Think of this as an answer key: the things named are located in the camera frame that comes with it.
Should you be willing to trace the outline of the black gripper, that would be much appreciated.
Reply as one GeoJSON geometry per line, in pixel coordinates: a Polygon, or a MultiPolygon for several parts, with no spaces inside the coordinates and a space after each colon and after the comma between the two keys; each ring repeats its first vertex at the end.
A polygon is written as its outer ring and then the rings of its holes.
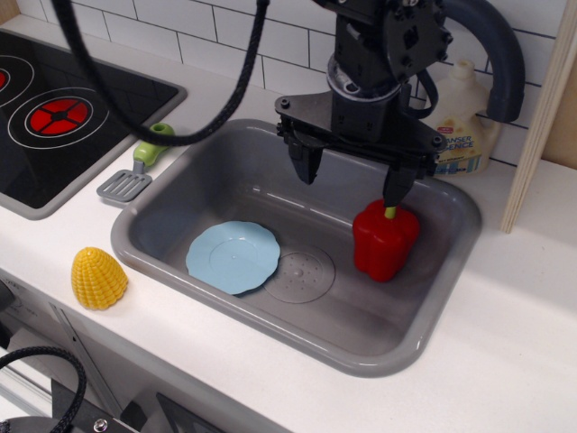
{"type": "Polygon", "coordinates": [[[323,150],[332,149],[389,165],[383,185],[385,207],[398,206],[417,178],[435,174],[440,133],[425,125],[420,110],[409,106],[411,86],[377,101],[354,101],[335,91],[279,97],[278,135],[298,177],[311,185],[323,150]]]}

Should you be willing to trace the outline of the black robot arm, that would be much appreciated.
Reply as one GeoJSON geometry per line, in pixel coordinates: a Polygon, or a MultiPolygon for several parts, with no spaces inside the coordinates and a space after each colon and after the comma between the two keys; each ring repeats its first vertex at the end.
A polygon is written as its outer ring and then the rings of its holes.
{"type": "Polygon", "coordinates": [[[424,124],[432,110],[409,105],[411,78],[438,100],[427,69],[447,51],[440,1],[323,1],[335,12],[328,91],[279,98],[278,134],[298,177],[314,181],[325,149],[388,165],[385,207],[398,206],[416,180],[435,172],[445,138],[424,124]]]}

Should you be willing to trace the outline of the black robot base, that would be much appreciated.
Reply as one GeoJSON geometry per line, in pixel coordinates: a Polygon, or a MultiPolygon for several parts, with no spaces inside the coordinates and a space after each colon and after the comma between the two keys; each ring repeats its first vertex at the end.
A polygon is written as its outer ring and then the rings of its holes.
{"type": "MultiPolygon", "coordinates": [[[[63,419],[76,394],[54,380],[50,386],[50,416],[35,415],[2,420],[1,431],[55,432],[57,424],[63,419]]],[[[160,393],[157,394],[157,400],[169,423],[169,432],[222,432],[220,428],[160,393]]],[[[120,418],[114,418],[91,402],[83,400],[75,417],[63,432],[140,432],[146,422],[141,408],[135,403],[130,403],[120,418]]]]}

